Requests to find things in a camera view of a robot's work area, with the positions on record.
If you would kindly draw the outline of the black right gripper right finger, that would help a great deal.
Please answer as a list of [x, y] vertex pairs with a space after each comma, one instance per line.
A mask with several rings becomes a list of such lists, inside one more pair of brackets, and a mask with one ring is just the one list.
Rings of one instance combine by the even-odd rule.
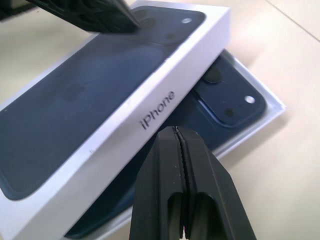
[[178, 127], [188, 186], [188, 240], [257, 240], [231, 175], [193, 130]]

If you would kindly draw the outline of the white phone box lid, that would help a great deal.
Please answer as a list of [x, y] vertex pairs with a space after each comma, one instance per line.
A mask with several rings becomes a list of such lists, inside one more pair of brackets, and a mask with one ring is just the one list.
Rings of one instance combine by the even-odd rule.
[[98, 34], [0, 104], [0, 236], [60, 240], [230, 38], [228, 7], [139, 0], [135, 34]]

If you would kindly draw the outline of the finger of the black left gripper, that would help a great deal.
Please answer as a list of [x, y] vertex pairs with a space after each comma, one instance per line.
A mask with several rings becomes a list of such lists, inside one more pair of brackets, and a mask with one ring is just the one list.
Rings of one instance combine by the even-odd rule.
[[124, 0], [27, 0], [87, 32], [127, 34], [140, 23]]

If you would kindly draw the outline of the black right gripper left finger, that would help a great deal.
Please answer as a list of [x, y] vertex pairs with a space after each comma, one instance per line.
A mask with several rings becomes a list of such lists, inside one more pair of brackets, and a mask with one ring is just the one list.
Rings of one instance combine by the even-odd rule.
[[185, 190], [180, 141], [175, 128], [166, 127], [136, 178], [129, 240], [180, 240]]

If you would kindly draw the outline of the dark blue smartphone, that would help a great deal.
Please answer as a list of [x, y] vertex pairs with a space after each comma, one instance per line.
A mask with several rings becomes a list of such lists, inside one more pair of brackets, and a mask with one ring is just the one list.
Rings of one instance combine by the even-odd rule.
[[[194, 88], [161, 125], [180, 126], [197, 132], [215, 150], [259, 119], [266, 109], [262, 95], [219, 56]], [[137, 174], [155, 136], [122, 169], [78, 222], [66, 233], [80, 239], [132, 206]]]

